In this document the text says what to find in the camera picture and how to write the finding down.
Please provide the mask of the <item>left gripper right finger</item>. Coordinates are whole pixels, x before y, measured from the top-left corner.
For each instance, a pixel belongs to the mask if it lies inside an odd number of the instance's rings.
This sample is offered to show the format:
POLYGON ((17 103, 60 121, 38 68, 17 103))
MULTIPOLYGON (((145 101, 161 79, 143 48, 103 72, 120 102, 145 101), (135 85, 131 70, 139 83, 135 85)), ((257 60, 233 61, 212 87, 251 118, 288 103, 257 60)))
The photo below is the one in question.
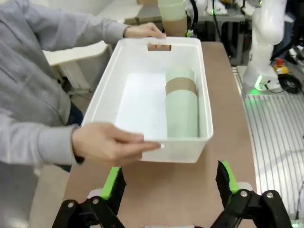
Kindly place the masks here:
POLYGON ((224 210, 214 228, 237 228, 244 219, 252 220, 257 228, 292 227, 279 193, 268 190, 258 195, 240 188, 227 161, 218 161, 216 182, 224 210))

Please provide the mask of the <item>person's right hand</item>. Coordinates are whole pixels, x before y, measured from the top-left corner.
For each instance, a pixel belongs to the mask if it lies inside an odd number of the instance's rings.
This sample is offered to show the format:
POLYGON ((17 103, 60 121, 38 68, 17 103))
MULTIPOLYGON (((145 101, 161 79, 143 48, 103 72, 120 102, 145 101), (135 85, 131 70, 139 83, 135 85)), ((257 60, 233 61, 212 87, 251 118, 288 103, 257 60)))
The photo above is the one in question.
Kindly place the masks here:
POLYGON ((76 157, 111 167, 138 161, 144 152, 161 148, 158 142, 146 141, 143 134, 127 132, 105 122, 89 123, 74 130, 71 143, 76 157))

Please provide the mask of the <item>person's left hand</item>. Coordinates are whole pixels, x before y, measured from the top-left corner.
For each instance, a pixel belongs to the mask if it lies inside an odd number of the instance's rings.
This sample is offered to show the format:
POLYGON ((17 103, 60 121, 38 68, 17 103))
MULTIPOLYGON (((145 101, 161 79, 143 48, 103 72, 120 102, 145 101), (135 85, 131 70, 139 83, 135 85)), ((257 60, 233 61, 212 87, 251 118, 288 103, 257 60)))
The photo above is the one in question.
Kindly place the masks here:
POLYGON ((138 26, 130 26, 123 33, 124 38, 166 38, 154 23, 149 22, 138 26))

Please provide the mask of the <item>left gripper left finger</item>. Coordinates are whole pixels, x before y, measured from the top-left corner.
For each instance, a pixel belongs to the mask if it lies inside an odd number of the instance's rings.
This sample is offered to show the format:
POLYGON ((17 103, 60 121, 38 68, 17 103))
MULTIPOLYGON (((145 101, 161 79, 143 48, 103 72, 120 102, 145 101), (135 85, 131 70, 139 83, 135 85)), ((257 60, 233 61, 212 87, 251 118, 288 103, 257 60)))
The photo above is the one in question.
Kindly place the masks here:
POLYGON ((82 203, 74 199, 63 201, 52 227, 123 228, 117 215, 125 187, 123 170, 113 167, 99 195, 82 203))

